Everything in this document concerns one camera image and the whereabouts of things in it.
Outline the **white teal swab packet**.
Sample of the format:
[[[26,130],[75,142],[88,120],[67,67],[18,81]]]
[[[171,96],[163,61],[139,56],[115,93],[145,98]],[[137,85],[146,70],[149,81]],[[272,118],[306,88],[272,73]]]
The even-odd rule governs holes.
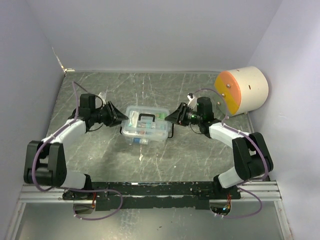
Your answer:
[[[139,115],[140,114],[138,111],[135,111],[135,110],[130,111],[129,116],[128,116],[128,124],[127,125],[129,127],[136,128],[138,125]]]

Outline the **clear plastic medicine box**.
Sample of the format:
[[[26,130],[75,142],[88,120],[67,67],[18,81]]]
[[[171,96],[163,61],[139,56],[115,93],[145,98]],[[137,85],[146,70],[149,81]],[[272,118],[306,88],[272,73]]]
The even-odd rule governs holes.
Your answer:
[[[156,118],[152,114],[139,116],[137,127],[129,127],[128,122],[129,120],[122,122],[120,133],[130,145],[137,144],[133,143],[133,138],[148,139],[149,145],[165,143],[167,139],[171,139],[174,136],[174,125],[164,119]]]

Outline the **clear box lid black handle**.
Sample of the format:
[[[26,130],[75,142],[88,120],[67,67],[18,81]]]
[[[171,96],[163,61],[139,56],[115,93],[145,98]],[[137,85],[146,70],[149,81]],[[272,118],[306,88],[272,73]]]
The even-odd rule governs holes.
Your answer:
[[[169,136],[170,124],[165,118],[167,108],[130,105],[126,108],[127,120],[121,124],[121,133],[126,137],[155,139],[160,141]]]

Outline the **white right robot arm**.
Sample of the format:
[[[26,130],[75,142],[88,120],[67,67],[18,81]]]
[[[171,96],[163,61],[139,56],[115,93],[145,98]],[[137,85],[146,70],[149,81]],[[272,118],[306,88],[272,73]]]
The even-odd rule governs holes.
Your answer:
[[[216,198],[223,199],[230,188],[253,178],[268,176],[274,164],[261,133],[243,132],[215,118],[212,101],[208,97],[198,98],[195,106],[196,110],[193,110],[182,102],[165,120],[184,127],[197,125],[201,135],[232,149],[234,166],[213,179],[212,193]]]

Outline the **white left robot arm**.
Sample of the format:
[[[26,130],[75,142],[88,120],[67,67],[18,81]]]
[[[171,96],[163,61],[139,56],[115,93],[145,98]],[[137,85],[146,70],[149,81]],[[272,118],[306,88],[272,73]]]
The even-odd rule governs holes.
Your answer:
[[[96,107],[96,98],[92,93],[77,97],[79,105],[62,127],[49,137],[28,143],[23,173],[26,184],[34,184],[39,190],[42,186],[75,189],[83,200],[93,195],[89,175],[67,170],[65,150],[95,124],[114,127],[128,119],[110,101]]]

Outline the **green white medicine box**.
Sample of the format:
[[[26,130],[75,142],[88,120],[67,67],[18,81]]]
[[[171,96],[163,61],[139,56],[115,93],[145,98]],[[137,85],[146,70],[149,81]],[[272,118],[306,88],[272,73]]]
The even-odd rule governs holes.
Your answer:
[[[167,114],[166,113],[157,113],[156,114],[156,118],[157,119],[165,119],[166,118],[166,116],[167,116]]]

